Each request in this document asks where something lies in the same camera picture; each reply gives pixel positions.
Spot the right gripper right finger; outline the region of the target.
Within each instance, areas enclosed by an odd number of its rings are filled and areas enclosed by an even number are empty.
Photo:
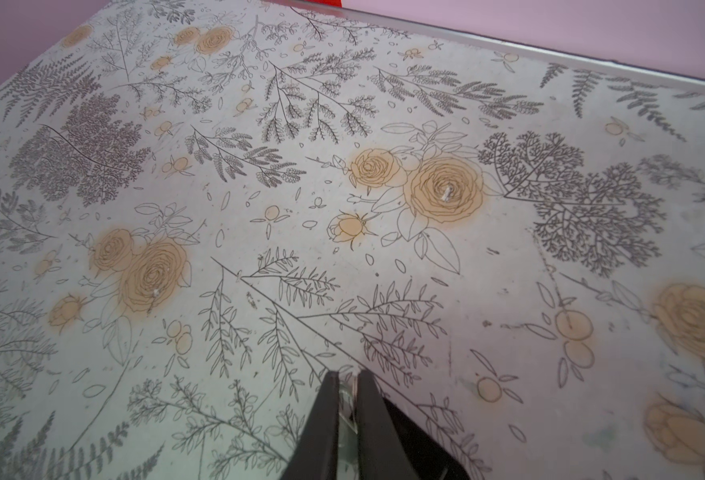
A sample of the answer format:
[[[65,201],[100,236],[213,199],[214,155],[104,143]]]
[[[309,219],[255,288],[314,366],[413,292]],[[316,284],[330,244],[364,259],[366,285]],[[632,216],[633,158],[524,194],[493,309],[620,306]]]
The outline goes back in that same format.
[[[417,479],[371,371],[361,370],[357,376],[354,408],[359,477]]]

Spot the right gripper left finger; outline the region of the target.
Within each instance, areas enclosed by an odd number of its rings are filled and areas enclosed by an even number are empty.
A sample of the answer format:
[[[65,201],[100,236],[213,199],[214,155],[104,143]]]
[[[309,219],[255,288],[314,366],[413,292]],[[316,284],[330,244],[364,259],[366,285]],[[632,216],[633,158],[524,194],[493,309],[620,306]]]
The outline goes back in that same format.
[[[340,378],[328,371],[281,480],[334,480],[338,474]]]

